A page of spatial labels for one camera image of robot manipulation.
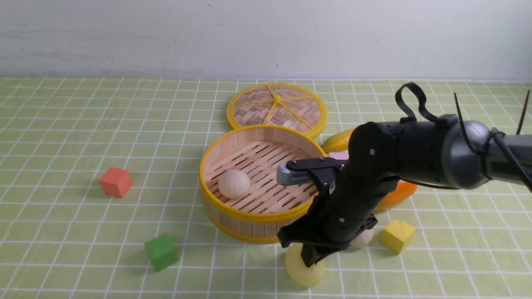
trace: bamboo steamer lid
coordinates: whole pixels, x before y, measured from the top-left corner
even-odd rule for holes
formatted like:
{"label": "bamboo steamer lid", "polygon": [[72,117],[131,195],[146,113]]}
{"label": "bamboo steamer lid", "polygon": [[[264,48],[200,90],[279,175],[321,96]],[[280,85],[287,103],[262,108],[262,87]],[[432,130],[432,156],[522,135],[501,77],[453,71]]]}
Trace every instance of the bamboo steamer lid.
{"label": "bamboo steamer lid", "polygon": [[313,92],[292,84],[269,83],[245,89],[227,106],[232,129],[268,124],[294,129],[316,139],[327,121],[327,109]]}

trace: grid pattern tablecloth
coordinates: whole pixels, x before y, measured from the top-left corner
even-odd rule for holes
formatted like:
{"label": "grid pattern tablecloth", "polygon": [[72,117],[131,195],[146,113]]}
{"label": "grid pattern tablecloth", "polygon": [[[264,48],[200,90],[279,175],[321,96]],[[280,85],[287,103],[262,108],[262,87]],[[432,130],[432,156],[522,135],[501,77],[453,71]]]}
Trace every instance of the grid pattern tablecloth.
{"label": "grid pattern tablecloth", "polygon": [[[217,231],[201,205],[204,150],[229,130],[237,91],[264,80],[138,77],[0,78],[0,298],[532,297],[532,198],[492,182],[473,191],[419,188],[380,221],[369,247],[327,259],[308,290],[278,245]],[[398,81],[287,81],[328,109],[319,138],[367,121],[398,120]],[[512,134],[532,84],[420,82],[427,108]],[[417,110],[412,96],[405,100]],[[532,132],[526,117],[522,134]],[[131,172],[125,198],[104,196],[108,167]],[[417,228],[394,256],[379,244],[391,220]],[[143,243],[168,233],[180,262],[154,273]]]}

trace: black cable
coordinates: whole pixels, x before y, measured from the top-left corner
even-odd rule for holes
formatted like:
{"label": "black cable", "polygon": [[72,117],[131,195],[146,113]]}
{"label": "black cable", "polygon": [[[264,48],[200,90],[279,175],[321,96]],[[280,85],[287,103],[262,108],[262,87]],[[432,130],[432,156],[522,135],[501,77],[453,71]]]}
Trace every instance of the black cable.
{"label": "black cable", "polygon": [[470,151],[478,154],[478,152],[475,151],[475,149],[471,146],[471,142],[469,142],[469,138],[467,137],[467,133],[466,133],[466,127],[464,126],[464,121],[462,119],[462,112],[460,111],[460,106],[458,105],[458,98],[456,97],[456,93],[453,93],[453,94],[454,94],[454,104],[456,105],[456,112],[458,113],[458,120],[460,122],[460,129],[462,130],[462,135],[464,137],[465,143],[467,144],[467,147],[469,148]]}
{"label": "black cable", "polygon": [[504,154],[508,162],[510,162],[515,167],[517,174],[519,175],[519,178],[521,179],[523,184],[525,184],[528,190],[532,193],[532,181],[530,180],[528,175],[525,173],[525,171],[519,164],[519,161],[517,161],[516,157],[513,155],[512,151],[508,148],[508,145],[506,145],[506,143],[504,143],[504,141],[502,140],[502,137],[501,137],[502,132],[497,130],[497,128],[493,128],[492,133],[493,133],[493,141],[495,141],[495,144],[497,144],[497,146],[501,149],[502,153]]}
{"label": "black cable", "polygon": [[419,113],[426,120],[430,122],[435,122],[438,117],[430,113],[425,107],[425,103],[427,102],[427,96],[425,96],[425,93],[423,92],[421,87],[419,87],[414,82],[405,83],[403,84],[403,86],[399,88],[399,90],[397,90],[397,92],[395,93],[395,103],[397,104],[397,106],[399,106],[399,108],[401,108],[401,110],[403,110],[403,112],[406,113],[406,115],[411,121],[416,121],[414,112],[412,112],[412,110],[408,108],[408,106],[403,101],[403,97],[401,96],[401,92],[403,91],[405,87],[408,88],[414,94],[414,96],[418,99]]}
{"label": "black cable", "polygon": [[519,125],[517,126],[516,135],[519,135],[519,133],[521,133],[521,128],[523,126],[523,121],[525,120],[525,114],[527,113],[527,105],[528,105],[528,96],[529,95],[530,95],[530,89],[527,91],[527,97],[525,98],[525,104],[523,105],[523,110],[521,111],[521,118],[519,119]]}
{"label": "black cable", "polygon": [[419,186],[423,186],[423,187],[428,187],[428,188],[444,189],[444,190],[460,190],[460,188],[447,187],[447,186],[439,186],[439,185],[431,185],[431,184],[426,184],[426,183],[424,183],[424,182],[418,182],[418,181],[407,180],[407,179],[404,179],[404,178],[401,178],[401,180],[403,180],[403,181],[405,181],[405,182],[409,182],[409,183],[411,183],[411,184],[415,184],[415,185],[419,185]]}

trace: toy orange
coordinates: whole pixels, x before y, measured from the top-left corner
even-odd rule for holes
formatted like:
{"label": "toy orange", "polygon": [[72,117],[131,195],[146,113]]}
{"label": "toy orange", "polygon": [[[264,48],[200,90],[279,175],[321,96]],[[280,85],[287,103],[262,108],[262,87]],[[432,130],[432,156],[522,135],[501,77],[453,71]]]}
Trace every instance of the toy orange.
{"label": "toy orange", "polygon": [[388,193],[386,197],[383,199],[383,201],[380,202],[380,204],[375,208],[376,212],[381,212],[388,210],[401,202],[403,202],[405,199],[410,197],[414,192],[418,189],[418,185],[412,184],[407,181],[399,180],[397,182],[397,186],[395,187],[395,190]]}

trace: red cube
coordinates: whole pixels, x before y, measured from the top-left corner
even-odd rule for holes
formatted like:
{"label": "red cube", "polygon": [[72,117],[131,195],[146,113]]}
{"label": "red cube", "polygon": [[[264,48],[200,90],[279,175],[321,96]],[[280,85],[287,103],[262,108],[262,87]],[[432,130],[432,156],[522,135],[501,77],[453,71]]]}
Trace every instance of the red cube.
{"label": "red cube", "polygon": [[115,167],[110,167],[100,179],[103,193],[114,197],[124,197],[131,185],[129,171]]}

